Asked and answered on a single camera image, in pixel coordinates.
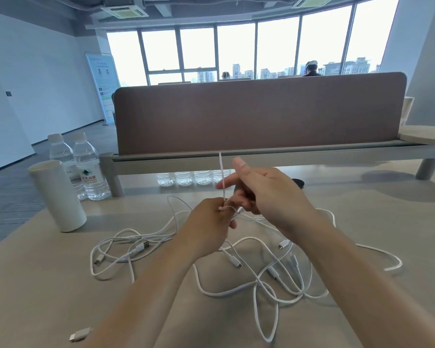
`person's right hand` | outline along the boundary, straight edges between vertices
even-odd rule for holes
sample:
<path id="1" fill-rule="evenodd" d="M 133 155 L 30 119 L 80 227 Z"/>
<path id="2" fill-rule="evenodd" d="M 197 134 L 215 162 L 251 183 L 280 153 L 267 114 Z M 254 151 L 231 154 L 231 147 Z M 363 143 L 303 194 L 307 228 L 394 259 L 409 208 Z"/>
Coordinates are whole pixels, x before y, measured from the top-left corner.
<path id="1" fill-rule="evenodd" d="M 306 221 L 319 217 L 302 190 L 277 168 L 251 168 L 239 157 L 234 158 L 233 166 L 236 172 L 224 179 L 226 187 L 235 186 L 226 205 L 233 202 L 245 211 L 262 214 L 295 242 Z M 222 189 L 223 182 L 216 188 Z"/>

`hand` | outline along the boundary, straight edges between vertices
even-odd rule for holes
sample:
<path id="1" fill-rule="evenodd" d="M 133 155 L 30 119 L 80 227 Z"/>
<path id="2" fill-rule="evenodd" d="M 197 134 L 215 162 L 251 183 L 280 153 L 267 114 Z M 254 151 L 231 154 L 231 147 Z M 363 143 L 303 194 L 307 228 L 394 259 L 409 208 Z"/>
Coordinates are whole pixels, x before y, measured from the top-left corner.
<path id="1" fill-rule="evenodd" d="M 205 199 L 190 213 L 176 238 L 190 249 L 196 259 L 217 251 L 227 237 L 229 227 L 237 224 L 235 210 L 224 206 L 224 198 Z"/>
<path id="2" fill-rule="evenodd" d="M 233 202 L 253 214 L 262 214 L 287 238 L 296 239 L 298 228 L 310 217 L 318 217 L 316 210 L 302 190 L 277 168 L 251 168 L 241 158 L 233 161 L 235 173 L 224 179 L 225 186 L 235 186 Z M 222 189 L 222 181 L 216 184 Z"/>

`forearm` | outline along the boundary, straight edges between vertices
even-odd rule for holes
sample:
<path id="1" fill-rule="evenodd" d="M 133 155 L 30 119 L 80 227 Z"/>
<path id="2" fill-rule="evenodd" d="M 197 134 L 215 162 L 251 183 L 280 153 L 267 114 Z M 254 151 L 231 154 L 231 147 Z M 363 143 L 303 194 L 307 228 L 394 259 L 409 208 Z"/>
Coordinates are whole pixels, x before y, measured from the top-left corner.
<path id="1" fill-rule="evenodd" d="M 166 242 L 150 257 L 150 265 L 123 301 L 91 333 L 86 348 L 154 346 L 195 259 L 179 239 Z"/>
<path id="2" fill-rule="evenodd" d="M 328 221 L 305 225 L 307 254 L 364 347 L 435 347 L 435 318 Z"/>

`clear bottle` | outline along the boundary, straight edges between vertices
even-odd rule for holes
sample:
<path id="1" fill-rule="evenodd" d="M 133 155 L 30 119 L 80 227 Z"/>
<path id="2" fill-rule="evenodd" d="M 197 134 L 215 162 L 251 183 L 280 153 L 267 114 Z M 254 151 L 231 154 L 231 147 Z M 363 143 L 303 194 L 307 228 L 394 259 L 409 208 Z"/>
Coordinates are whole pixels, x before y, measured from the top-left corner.
<path id="1" fill-rule="evenodd" d="M 224 170 L 224 178 L 231 175 L 231 170 Z M 222 179 L 221 170 L 213 170 L 213 180 L 217 183 Z"/>
<path id="2" fill-rule="evenodd" d="M 174 174 L 168 172 L 156 174 L 156 179 L 160 187 L 171 187 L 176 183 Z"/>
<path id="3" fill-rule="evenodd" d="M 73 138 L 75 141 L 74 160 L 88 198 L 90 200 L 103 200 L 109 197 L 111 193 L 100 169 L 97 151 L 87 141 L 84 132 L 75 133 Z"/>
<path id="4" fill-rule="evenodd" d="M 193 174 L 195 176 L 195 183 L 197 183 L 201 186 L 207 186 L 208 184 L 210 184 L 213 181 L 212 173 L 210 170 L 208 170 L 208 171 L 195 171 Z"/>
<path id="5" fill-rule="evenodd" d="M 50 160 L 61 161 L 79 200 L 87 199 L 81 176 L 75 165 L 72 149 L 64 142 L 61 134 L 50 134 L 48 141 L 50 142 Z"/>
<path id="6" fill-rule="evenodd" d="M 175 175 L 179 186 L 187 187 L 193 184 L 193 172 L 176 172 Z"/>

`poster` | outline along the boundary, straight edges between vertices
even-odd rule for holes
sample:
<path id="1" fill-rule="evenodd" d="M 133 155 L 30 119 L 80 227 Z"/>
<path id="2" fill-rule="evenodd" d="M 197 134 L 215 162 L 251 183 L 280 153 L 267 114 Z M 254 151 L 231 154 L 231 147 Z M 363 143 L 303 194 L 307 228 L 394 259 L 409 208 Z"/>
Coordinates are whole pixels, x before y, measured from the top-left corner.
<path id="1" fill-rule="evenodd" d="M 115 105 L 111 95 L 120 87 L 113 57 L 108 54 L 85 54 L 92 74 L 103 116 L 107 124 L 114 124 Z"/>

